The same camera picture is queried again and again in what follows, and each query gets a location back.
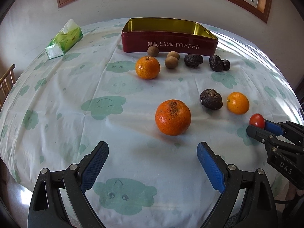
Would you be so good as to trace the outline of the small dark round fruit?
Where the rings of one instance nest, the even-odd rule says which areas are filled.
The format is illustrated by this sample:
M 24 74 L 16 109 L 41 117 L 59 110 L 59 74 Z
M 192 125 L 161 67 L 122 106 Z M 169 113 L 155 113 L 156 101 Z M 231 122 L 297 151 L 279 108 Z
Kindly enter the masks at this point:
M 227 59 L 222 60 L 223 70 L 228 71 L 230 70 L 230 61 Z

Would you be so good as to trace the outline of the red cherry tomato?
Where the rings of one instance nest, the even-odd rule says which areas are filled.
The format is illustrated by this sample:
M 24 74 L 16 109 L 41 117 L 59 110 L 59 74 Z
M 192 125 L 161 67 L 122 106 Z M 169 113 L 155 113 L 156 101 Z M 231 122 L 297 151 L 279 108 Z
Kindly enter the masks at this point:
M 255 113 L 250 117 L 249 124 L 252 125 L 252 126 L 264 129 L 265 119 L 261 114 Z

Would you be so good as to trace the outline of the small smooth orange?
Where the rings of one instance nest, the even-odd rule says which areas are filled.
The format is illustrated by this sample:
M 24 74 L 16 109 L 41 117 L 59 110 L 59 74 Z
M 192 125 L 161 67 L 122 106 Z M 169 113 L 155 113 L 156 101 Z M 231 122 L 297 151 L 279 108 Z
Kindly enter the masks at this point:
M 227 97 L 227 108 L 233 114 L 242 115 L 248 112 L 250 103 L 244 94 L 232 92 Z

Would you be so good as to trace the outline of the green tissue pack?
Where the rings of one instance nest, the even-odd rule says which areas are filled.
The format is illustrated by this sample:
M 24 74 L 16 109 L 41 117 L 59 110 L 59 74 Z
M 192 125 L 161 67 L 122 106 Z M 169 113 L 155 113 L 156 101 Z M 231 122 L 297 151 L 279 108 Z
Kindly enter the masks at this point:
M 65 55 L 82 38 L 81 28 L 69 19 L 45 48 L 49 60 Z

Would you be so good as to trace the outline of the large orange mandarin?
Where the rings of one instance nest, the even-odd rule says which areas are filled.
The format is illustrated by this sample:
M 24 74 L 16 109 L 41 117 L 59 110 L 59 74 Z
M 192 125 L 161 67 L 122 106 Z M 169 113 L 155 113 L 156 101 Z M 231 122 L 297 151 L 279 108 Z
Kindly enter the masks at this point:
M 155 123 L 165 135 L 181 135 L 186 132 L 191 124 L 191 111 L 180 100 L 166 100 L 156 109 Z

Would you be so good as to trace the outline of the dark dried fruit front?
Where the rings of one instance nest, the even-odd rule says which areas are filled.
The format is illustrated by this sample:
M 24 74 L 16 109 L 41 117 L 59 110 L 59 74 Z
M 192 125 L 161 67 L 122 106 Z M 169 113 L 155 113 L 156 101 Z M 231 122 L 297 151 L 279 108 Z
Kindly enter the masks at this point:
M 210 110 L 219 110 L 223 107 L 222 97 L 215 89 L 205 89 L 199 98 L 201 104 Z

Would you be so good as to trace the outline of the dark dried fruit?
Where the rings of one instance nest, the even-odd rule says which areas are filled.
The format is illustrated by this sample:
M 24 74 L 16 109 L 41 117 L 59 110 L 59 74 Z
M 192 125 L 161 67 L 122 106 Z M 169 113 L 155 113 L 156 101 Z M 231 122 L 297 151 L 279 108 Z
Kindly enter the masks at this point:
M 184 57 L 184 62 L 187 67 L 198 68 L 203 63 L 203 56 L 197 54 L 187 54 Z
M 215 89 L 205 89 L 199 98 L 201 104 L 210 110 L 219 110 L 223 107 L 222 97 Z
M 218 55 L 212 55 L 209 58 L 209 65 L 210 65 L 210 68 L 212 69 L 212 71 L 222 72 L 224 70 L 222 60 L 221 60 L 220 56 L 218 56 Z

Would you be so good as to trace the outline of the brown longan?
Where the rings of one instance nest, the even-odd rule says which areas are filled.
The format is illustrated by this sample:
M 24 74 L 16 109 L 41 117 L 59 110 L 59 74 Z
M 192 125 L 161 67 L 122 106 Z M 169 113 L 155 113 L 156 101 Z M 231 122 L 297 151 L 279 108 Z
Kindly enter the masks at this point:
M 169 69 L 175 69 L 178 66 L 178 59 L 173 56 L 169 56 L 165 59 L 164 64 Z
M 175 57 L 177 60 L 180 59 L 180 55 L 176 51 L 171 51 L 167 54 L 167 57 Z
M 151 57 L 156 57 L 159 54 L 159 49 L 156 46 L 150 46 L 147 50 L 147 54 Z

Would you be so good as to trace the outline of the brown longan front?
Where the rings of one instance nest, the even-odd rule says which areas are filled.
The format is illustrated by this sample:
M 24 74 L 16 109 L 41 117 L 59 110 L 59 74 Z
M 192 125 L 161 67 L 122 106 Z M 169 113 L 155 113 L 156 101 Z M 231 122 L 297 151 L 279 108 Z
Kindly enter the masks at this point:
M 169 69 L 175 69 L 178 66 L 178 59 L 173 56 L 169 56 L 165 59 L 164 64 Z

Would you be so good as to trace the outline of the wooden chair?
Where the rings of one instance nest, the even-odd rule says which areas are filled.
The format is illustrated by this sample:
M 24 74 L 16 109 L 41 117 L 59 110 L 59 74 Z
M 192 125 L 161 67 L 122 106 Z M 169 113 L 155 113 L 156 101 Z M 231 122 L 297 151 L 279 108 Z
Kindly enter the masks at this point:
M 14 74 L 15 64 L 13 64 L 1 77 L 1 108 L 4 105 L 10 91 L 15 85 L 16 78 Z

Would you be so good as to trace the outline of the red toffee tin box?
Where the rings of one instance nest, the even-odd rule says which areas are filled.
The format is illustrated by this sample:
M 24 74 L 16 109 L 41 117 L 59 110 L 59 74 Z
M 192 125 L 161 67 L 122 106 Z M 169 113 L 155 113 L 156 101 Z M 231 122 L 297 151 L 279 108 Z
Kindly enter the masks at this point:
M 212 56 L 218 38 L 198 22 L 165 17 L 137 17 L 121 32 L 124 52 L 145 52 L 155 46 L 160 52 Z

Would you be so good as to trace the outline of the medium orange mandarin with stem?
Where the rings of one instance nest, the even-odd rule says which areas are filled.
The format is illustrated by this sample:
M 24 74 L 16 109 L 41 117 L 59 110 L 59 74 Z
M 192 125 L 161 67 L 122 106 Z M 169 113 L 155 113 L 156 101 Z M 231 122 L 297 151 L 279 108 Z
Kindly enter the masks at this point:
M 135 71 L 142 79 L 154 79 L 160 73 L 159 61 L 151 56 L 144 56 L 140 58 L 135 64 Z

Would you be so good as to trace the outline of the white cloud-print tablecloth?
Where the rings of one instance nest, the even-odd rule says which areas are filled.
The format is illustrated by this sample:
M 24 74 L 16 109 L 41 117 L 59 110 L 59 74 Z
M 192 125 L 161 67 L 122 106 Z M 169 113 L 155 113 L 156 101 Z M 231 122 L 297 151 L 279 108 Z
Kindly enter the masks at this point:
M 209 26 L 218 38 L 216 54 L 230 61 L 230 70 L 212 71 L 208 57 L 198 68 L 180 59 L 176 69 L 162 66 L 155 79 L 144 80 L 135 72 L 143 54 L 123 51 L 126 22 L 84 26 L 66 55 L 49 60 L 41 53 L 20 75 L 1 110 L 1 159 L 17 183 L 33 190 L 42 168 L 64 170 L 105 141 L 109 157 L 86 196 L 106 227 L 199 227 L 219 197 L 196 154 L 206 142 L 241 170 L 264 169 L 279 190 L 285 178 L 267 164 L 264 146 L 246 127 L 255 113 L 276 123 L 303 119 L 292 88 L 267 55 Z M 221 109 L 201 104 L 205 89 L 221 95 Z M 232 92 L 247 97 L 247 113 L 228 110 Z M 170 99 L 191 111 L 189 128 L 177 136 L 155 123 L 157 107 Z

